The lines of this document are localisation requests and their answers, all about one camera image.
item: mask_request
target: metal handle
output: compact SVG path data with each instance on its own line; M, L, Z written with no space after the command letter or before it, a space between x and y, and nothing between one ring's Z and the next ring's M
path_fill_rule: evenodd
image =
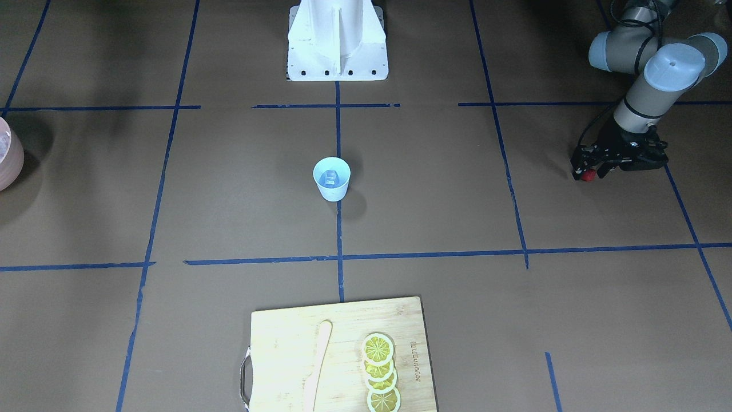
M244 409L249 412L249 398L244 393L244 369L247 367L247 359L252 360L252 347L247 347L247 352L244 354L244 360L242 361L242 380L241 380L241 387L242 387L242 400L244 401Z

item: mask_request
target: cutting board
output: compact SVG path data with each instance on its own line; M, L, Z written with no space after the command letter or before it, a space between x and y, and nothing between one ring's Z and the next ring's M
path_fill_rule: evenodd
M399 412L436 412L422 302L418 297L274 309L252 313L251 412L302 412L304 385L316 363L320 324L332 324L315 412L368 412L364 338L394 342Z

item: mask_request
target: blue tape line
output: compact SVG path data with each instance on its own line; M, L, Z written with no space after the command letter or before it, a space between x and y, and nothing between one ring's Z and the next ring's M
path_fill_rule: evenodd
M559 387L556 385L556 376L554 375L554 365L551 361L551 353L544 352L547 359L547 368L549 369L549 379L551 379L551 388L554 392L554 403L556 404L556 412L561 412L561 399L559 399Z
M249 259L218 259L218 260L184 260L186 265L243 265L250 263L287 263L287 262L315 262L338 260L338 256L295 256L295 257L255 257Z
M190 49L193 46L193 35L195 34L195 23L198 18L198 7L201 0L195 0L195 9L193 10L193 20L190 24L190 33L188 34L188 45L186 47L185 58L183 59L183 68L181 70L181 78L178 85L178 95L176 97L176 106L180 106L181 98L183 95L183 85L185 83L185 74L188 68L188 59L190 57ZM160 183L157 187L157 198L155 199L155 209L152 214L152 224L150 225L150 239L147 244L147 250L145 252L145 262L150 261L152 256L152 246L155 241L155 232L157 230L157 219L160 215L160 204L163 201L163 188L165 187L165 170L168 168L168 159L171 155L171 146L173 144L173 135L176 131L176 123L178 121L178 108L173 110L173 120L171 121L171 130L168 134L168 145L165 148L165 158L163 160L163 170L160 173ZM122 381L119 384L119 395L117 397L116 412L122 412L122 405L124 404L124 393L127 390L127 378L130 375L130 364L132 363L132 352L135 349L135 339L137 338L137 328L140 323L140 312L142 310L143 300L143 288L147 282L147 270L145 266L140 276L140 287L138 289L138 300L137 307L135 309L135 326L132 328L130 334L130 341L127 343L127 356L124 359L124 369L122 370Z
M682 243L671 245L637 245L637 246L597 246L586 248L557 248L557 249L529 249L530 254L552 254L552 253L592 253L598 251L647 251L647 250L678 250L696 249L694 243Z
M684 201L681 200L681 193L679 193L679 188L676 186L676 181L673 179L673 176L671 175L671 170L668 168L668 165L666 165L664 167L664 169L666 170L666 175L668 176L668 181L671 183L671 188L673 189L673 194L676 195L676 201L679 203L681 212L684 214L684 219L687 222L687 226L689 227L689 232L691 233L691 237L694 240L696 249L699 252L699 257L701 258L701 262L704 264L704 269L706 270L706 275L709 277L709 281L712 283L712 288L714 289L714 294L717 295L717 301L719 301L720 306L722 307L722 313L724 313L725 319L727 320L727 325L729 326L730 331L732 331L732 317L730 316L729 310L727 310L727 305L725 304L725 300L722 297L722 293L720 292L719 287L717 286L717 280L714 279L712 270L709 268L709 264L706 261L706 256L704 256L704 250L702 249L701 244L699 243L699 238L696 235L694 226L691 224L691 218L689 218L689 213L687 212L687 209L684 206Z
M475 4L473 0L470 0L470 11L473 15L473 25L475 27L475 37L478 42L478 49L480 50L480 60L483 63L483 74L485 75L485 85L488 88L488 97L490 98L491 109L493 110L493 121L496 124L496 132L498 134L498 145L501 148L501 157L504 161L504 167L506 169L506 181L508 182L508 189L511 192L511 200L513 201L513 210L516 214L516 227L518 228L518 237L521 241L521 249L523 250L523 260L526 264L526 269L529 269L529 254L526 252L526 239L523 236L523 226L521 225L521 216L518 212L518 203L516 202L516 193L513 190L513 183L511 180L511 169L508 164L508 157L506 156L506 147L503 141L503 133L501 132L501 123L498 120L498 111L496 110L496 99L493 98L493 88L490 85L490 74L488 73L488 64L485 62L485 52L483 51L483 41L480 37L480 29L478 28L478 18L475 15Z
M345 300L343 293L343 221L341 219L341 201L337 204L338 214L336 220L336 233L337 233L337 244L338 244L338 298L341 303Z
M732 248L732 243L699 243L702 248Z
M371 259L416 259L422 257L466 257L466 256L506 256L523 254L521 249L493 251L432 251L421 253L376 253L376 254L344 254L343 260Z
M258 104L252 108L378 108L378 107L401 107L399 103L324 103L324 104Z
M140 323L140 311L142 310L142 289L147 282L147 267L142 269L140 276L140 286L138 287L138 298L135 305L135 325L132 327L130 340L127 342L127 355L124 358L124 368L122 369L122 381L119 383L119 395L117 396L116 412L122 412L122 404L124 403L124 392L127 390L127 378L130 376L130 363L132 362L132 350L135 348L135 339L137 338L137 327Z
M393 105L391 103L342 103L340 104L340 107L342 108L375 108L375 107L400 107L401 105L399 103L394 103Z
M706 243L708 247L727 248L732 243ZM679 250L696 249L694 243L679 243L668 245L636 245L636 246L595 246L585 248L556 248L556 249L526 249L528 254L564 254L564 253L596 253L610 251L651 251L651 250ZM470 256L507 256L523 254L522 249L499 249L486 251L429 251L417 253L375 253L375 254L343 254L343 260L376 260L376 259L417 259L424 257L470 257ZM251 259L221 259L221 260L185 260L188 265L237 265L247 263L281 263L281 262L311 262L313 260L339 260L340 255L328 256L300 256L300 257L262 257Z
M597 4L597 8L600 9L600 15L602 15L602 19L605 22L605 27L608 30L612 30L613 27L610 25L610 21L608 20L608 15L605 14L605 7L602 5L602 1L595 0L595 3Z
M334 108L335 104L258 104L252 108Z
M36 45L36 40L38 40L38 35L41 33L41 28L43 27L43 22L45 21L45 16L48 14L48 8L51 5L51 0L46 0L46 4L43 7L43 13L41 13L41 18L38 21L38 27L36 27L36 32L33 34L33 40L31 40L31 45L28 47L28 51L26 52L26 57L23 59L23 64L20 65L20 70L18 71L18 75L15 77L15 82L12 84L12 89L10 90L10 95L7 97L7 101L5 102L5 108L3 108L2 116L6 117L8 109L10 108L10 104L12 102L12 99L15 97L15 92L18 91L18 85L20 83L20 78L23 77L23 72L26 70L26 65L28 64L28 61L31 58L31 53L33 52L33 47Z
M335 82L335 155L340 157L340 82Z
M126 263L81 263L71 265L28 265L28 266L0 266L0 272L29 272L29 271L73 271L80 269L109 269L109 268L144 268L154 265L154 262L126 262Z
M335 82L335 152L340 157L340 82ZM345 301L343 290L343 220L341 218L342 203L336 204L338 213L335 219L336 244L338 253L338 299Z
M174 110L198 109L200 105L184 106L69 106L69 107L15 107L8 111L116 111L116 110Z
M460 107L475 106L607 106L614 102L463 102L458 103ZM680 106L714 106L714 105L730 105L732 101L728 100L690 100L686 102L676 102L674 105Z

